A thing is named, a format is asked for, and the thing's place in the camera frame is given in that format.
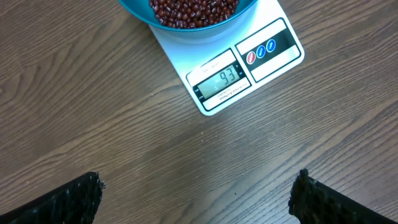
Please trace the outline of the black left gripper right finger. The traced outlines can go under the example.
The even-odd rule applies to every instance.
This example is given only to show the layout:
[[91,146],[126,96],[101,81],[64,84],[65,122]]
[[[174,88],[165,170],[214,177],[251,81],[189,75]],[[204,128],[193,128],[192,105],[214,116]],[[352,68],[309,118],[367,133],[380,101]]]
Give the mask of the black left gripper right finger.
[[301,224],[397,224],[300,170],[290,190],[289,214]]

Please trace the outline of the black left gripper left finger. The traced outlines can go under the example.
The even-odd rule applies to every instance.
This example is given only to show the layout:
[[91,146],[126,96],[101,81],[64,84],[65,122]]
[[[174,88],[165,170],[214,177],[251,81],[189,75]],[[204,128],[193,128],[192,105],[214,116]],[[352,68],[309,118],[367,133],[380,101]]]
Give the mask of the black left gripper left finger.
[[105,188],[99,173],[87,172],[1,215],[1,223],[92,224]]

